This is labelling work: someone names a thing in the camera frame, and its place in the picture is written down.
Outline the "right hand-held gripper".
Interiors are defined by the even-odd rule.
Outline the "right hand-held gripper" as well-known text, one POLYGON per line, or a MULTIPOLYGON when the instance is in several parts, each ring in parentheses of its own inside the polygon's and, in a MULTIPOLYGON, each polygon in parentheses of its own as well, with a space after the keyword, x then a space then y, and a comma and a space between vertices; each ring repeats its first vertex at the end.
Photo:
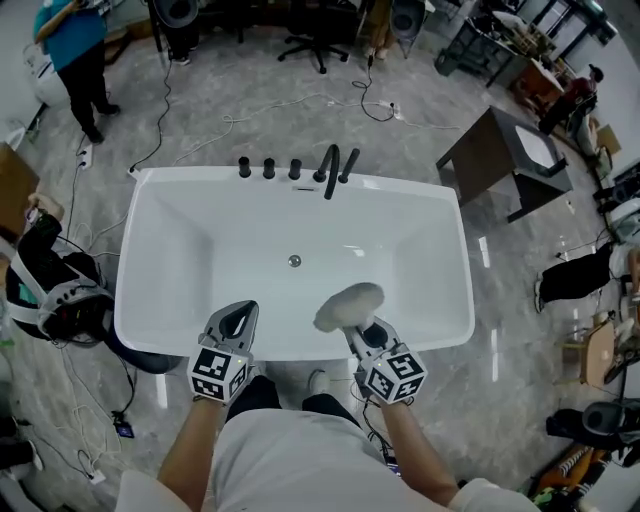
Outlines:
POLYGON ((371 350, 391 350, 401 343, 395 328, 379 317, 371 327, 345 327, 344 335, 351 352, 366 358, 355 373, 364 398, 374 397, 380 404, 395 404, 414 397, 422 388, 426 368, 414 351, 387 351, 370 357, 371 350))

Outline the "white fluffy cleaning cloth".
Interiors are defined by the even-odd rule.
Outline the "white fluffy cleaning cloth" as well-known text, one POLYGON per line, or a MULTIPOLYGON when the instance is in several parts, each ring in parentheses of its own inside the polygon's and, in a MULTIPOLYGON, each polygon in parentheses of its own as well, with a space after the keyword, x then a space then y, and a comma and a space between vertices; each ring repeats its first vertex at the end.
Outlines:
POLYGON ((345 328, 368 329, 384 302, 383 289, 374 283, 356 283, 331 296, 317 311, 314 326, 330 333, 345 328))

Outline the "white bathtub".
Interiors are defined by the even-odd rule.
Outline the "white bathtub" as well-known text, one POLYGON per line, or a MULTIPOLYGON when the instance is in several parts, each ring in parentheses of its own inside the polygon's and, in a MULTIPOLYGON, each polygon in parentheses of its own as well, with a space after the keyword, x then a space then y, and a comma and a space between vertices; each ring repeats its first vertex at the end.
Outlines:
POLYGON ((354 174, 330 200, 304 171, 243 179, 231 166, 144 170, 120 249, 115 331, 126 346, 188 356, 217 310, 259 305, 252 352, 263 361, 336 360, 337 332, 317 310, 358 282, 382 287, 378 315, 411 349, 467 342, 475 327, 463 223, 447 187, 354 174), (319 192, 294 192, 292 187, 319 192), (288 265, 299 255, 299 267, 288 265))

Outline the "person's left forearm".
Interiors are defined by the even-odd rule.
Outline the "person's left forearm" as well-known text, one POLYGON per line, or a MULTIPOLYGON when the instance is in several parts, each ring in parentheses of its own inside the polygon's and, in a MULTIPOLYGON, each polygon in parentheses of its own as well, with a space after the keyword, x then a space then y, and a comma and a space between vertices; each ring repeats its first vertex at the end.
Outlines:
POLYGON ((199 512, 204 503, 212 466, 216 426, 221 402, 198 399, 167 456, 158 481, 182 500, 190 510, 199 512))

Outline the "person's right forearm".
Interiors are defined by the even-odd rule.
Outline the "person's right forearm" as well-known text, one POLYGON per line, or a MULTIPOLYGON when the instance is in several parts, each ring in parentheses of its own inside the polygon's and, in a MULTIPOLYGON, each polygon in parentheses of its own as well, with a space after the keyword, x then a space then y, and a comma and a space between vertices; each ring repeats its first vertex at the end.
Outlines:
POLYGON ((401 478, 414 491, 447 506, 459 488, 443 459, 402 402, 380 406, 401 478))

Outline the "black bathtub faucet set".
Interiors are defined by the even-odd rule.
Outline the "black bathtub faucet set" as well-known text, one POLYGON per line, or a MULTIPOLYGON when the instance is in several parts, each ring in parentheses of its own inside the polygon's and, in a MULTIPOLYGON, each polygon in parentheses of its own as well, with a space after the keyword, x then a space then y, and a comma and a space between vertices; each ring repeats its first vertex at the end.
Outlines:
POLYGON ((313 180, 317 183, 328 181, 324 199, 330 200, 334 194, 334 190, 338 181, 338 173, 340 167, 340 150, 337 144, 331 144, 319 166, 313 173, 313 180))

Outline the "person's black trousers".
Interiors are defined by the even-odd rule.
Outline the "person's black trousers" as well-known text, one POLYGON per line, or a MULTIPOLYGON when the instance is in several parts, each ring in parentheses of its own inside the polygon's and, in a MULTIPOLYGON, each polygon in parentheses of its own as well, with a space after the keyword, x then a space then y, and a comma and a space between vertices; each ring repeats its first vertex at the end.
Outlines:
MULTIPOLYGON (((261 409, 281 409, 275 382, 263 375, 254 377, 238 395, 228 408, 225 422, 244 412, 261 409)), ((301 411, 341 417, 359 427, 354 416, 329 393, 310 396, 308 392, 308 397, 302 401, 301 411)))

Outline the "person's white shirt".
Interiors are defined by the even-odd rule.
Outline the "person's white shirt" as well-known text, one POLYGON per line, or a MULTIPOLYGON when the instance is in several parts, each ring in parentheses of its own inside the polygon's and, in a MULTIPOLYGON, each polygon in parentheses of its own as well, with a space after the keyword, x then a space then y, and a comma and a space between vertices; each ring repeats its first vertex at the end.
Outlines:
MULTIPOLYGON (((216 434, 206 493, 216 512, 539 512, 485 479, 447 506, 411 489, 359 427, 325 414, 261 409, 216 434)), ((127 471, 116 512, 193 512, 157 477, 127 471)))

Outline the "dark wooden vanity cabinet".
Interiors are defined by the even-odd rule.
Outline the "dark wooden vanity cabinet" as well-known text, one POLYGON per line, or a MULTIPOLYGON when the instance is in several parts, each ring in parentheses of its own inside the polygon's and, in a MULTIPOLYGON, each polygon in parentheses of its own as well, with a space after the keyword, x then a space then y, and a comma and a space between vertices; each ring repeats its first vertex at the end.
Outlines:
POLYGON ((548 135, 531 123, 491 106, 436 162, 438 170, 448 163, 453 166, 461 206, 497 185, 515 195, 519 208, 506 216, 509 224, 573 189, 567 159, 566 168, 548 178, 526 155, 515 131, 517 125, 539 135, 554 152, 556 162, 566 159, 548 135))

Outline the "small wooden chair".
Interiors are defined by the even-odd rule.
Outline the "small wooden chair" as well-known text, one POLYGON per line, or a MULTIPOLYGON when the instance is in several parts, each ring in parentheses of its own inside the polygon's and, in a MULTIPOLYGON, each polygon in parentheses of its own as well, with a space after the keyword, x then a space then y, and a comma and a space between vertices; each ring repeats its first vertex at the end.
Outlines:
POLYGON ((562 355, 570 353, 569 361, 579 364, 575 377, 557 381, 557 384, 579 383, 593 388, 604 385, 611 369, 615 351, 615 325, 607 312, 592 316, 592 325, 574 331, 560 342, 562 355))

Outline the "orange striped case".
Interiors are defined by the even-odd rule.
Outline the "orange striped case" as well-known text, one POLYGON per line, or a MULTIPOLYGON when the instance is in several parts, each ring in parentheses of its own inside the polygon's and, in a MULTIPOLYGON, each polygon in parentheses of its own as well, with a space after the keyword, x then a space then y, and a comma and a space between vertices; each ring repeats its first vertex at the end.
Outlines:
POLYGON ((611 460, 610 451, 574 444, 534 480, 529 498, 541 510, 574 508, 598 482, 611 460))

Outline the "white sink basin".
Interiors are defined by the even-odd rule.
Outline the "white sink basin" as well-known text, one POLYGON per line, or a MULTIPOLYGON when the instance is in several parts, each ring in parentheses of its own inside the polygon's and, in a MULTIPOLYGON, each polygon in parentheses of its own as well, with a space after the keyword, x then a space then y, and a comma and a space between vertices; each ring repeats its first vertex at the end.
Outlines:
POLYGON ((528 128, 517 125, 515 131, 528 158, 542 169, 542 173, 549 175, 556 165, 554 152, 539 135, 528 128))

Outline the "brown cardboard box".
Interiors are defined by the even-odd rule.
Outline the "brown cardboard box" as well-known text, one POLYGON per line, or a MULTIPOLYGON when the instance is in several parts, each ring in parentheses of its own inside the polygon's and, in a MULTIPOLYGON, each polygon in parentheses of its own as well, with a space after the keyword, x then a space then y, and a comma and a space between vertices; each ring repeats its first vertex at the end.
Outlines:
POLYGON ((28 197, 36 191, 39 177, 6 143, 0 142, 0 236, 15 243, 26 224, 28 197))

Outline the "black office chair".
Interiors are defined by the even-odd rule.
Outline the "black office chair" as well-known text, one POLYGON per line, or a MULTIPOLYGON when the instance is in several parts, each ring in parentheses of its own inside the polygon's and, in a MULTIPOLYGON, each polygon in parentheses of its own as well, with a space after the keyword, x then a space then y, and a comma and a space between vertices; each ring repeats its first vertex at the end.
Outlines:
POLYGON ((325 54, 334 54, 346 63, 349 53, 337 47, 340 12, 338 7, 330 7, 329 0, 290 0, 286 25, 289 35, 285 43, 296 46, 278 55, 277 61, 284 62, 287 57, 308 51, 314 55, 322 75, 327 73, 325 54))

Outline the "black metal frame table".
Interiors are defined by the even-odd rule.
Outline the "black metal frame table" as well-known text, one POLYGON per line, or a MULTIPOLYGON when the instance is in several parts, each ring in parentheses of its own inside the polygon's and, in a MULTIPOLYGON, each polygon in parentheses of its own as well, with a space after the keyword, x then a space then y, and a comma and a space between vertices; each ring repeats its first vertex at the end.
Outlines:
POLYGON ((504 38, 501 30, 482 31, 476 21, 481 22, 482 28, 497 28, 493 19, 467 17, 449 45, 435 58, 436 71, 449 76, 461 70, 484 80, 487 88, 494 84, 508 87, 526 68, 528 59, 504 38))

